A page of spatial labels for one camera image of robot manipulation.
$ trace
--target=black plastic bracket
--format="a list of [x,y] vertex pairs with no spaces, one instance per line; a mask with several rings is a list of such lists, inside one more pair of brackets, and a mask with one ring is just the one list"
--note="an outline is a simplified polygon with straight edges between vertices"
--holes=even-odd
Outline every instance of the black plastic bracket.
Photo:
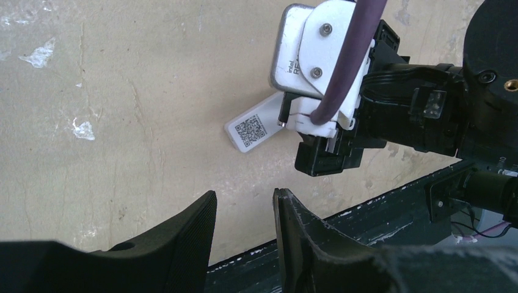
[[378,28],[374,33],[374,39],[376,41],[383,41],[389,47],[391,47],[394,51],[398,51],[399,42],[401,39],[399,35],[384,21],[380,20],[378,24]]
[[457,198],[463,193],[465,179],[473,169],[474,164],[426,185],[426,204],[432,223],[440,222],[469,205]]
[[216,193],[108,251],[0,242],[0,292],[203,292]]
[[339,129],[333,150],[327,151],[329,139],[303,136],[299,144],[295,169],[310,176],[324,176],[341,173],[344,169],[360,167],[363,149],[351,148],[350,141],[342,137]]
[[300,98],[301,96],[296,93],[285,92],[284,97],[282,98],[282,104],[280,105],[279,111],[279,122],[288,123],[288,118],[290,117],[290,107],[291,101],[296,98]]

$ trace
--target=beige wall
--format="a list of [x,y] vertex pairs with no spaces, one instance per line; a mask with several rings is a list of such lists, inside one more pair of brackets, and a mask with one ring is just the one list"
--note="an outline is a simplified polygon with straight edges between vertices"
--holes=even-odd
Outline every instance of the beige wall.
[[[391,0],[384,19],[412,63],[460,65],[481,2]],[[359,169],[309,178],[293,168],[296,133],[235,150],[223,125],[274,92],[267,77],[288,4],[3,0],[0,239],[105,250],[213,189],[215,262],[275,236],[275,187],[324,217],[454,162],[389,144],[366,151]],[[30,59],[45,44],[47,64]],[[82,138],[93,138],[80,133],[87,122],[95,140]]]

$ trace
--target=qr code tag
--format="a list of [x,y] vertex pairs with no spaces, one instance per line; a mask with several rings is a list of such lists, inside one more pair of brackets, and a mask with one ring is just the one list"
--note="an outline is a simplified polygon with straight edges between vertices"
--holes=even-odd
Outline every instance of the qr code tag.
[[257,114],[236,125],[236,131],[247,148],[268,134]]
[[246,153],[282,129],[277,118],[283,97],[277,92],[225,124],[234,147]]

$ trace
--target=qr code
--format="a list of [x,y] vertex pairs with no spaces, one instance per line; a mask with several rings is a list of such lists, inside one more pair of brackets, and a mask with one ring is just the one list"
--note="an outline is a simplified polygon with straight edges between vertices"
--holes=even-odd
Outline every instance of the qr code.
[[245,147],[263,138],[267,132],[259,116],[254,115],[236,126],[236,131]]

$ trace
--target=wire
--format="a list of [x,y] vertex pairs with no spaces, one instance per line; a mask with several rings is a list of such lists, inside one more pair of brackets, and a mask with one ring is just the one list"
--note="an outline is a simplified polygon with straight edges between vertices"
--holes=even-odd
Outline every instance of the wire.
[[466,237],[466,235],[464,235],[464,232],[462,232],[461,227],[457,226],[457,224],[454,223],[451,223],[451,225],[459,231],[462,237]]
[[461,213],[463,213],[463,214],[465,214],[465,215],[467,215],[467,216],[469,216],[469,217],[471,217],[471,215],[470,215],[470,214],[468,214],[468,213],[467,213],[467,212],[465,212],[465,211],[460,211],[460,212],[461,212]]
[[461,80],[460,75],[430,67],[414,67],[403,70],[384,70],[369,73],[363,77],[361,96],[371,102],[390,106],[411,107],[413,96],[386,95],[372,89],[372,86],[397,85],[411,80],[446,86]]
[[507,232],[512,228],[512,227],[511,227],[511,224],[508,224],[508,225],[507,225],[507,226],[502,230],[502,232],[501,232],[500,234],[498,234],[498,235],[496,235],[496,236],[488,236],[488,235],[483,234],[482,232],[479,232],[475,227],[470,227],[470,226],[468,226],[468,225],[466,225],[466,224],[463,224],[463,223],[460,223],[460,222],[454,222],[454,221],[452,221],[451,223],[452,223],[452,224],[455,224],[455,225],[459,225],[459,226],[466,227],[466,228],[468,228],[468,229],[472,230],[473,232],[475,232],[477,235],[480,235],[480,236],[485,237],[485,238],[500,238],[500,237],[503,237],[503,236],[505,236],[505,234],[507,234]]

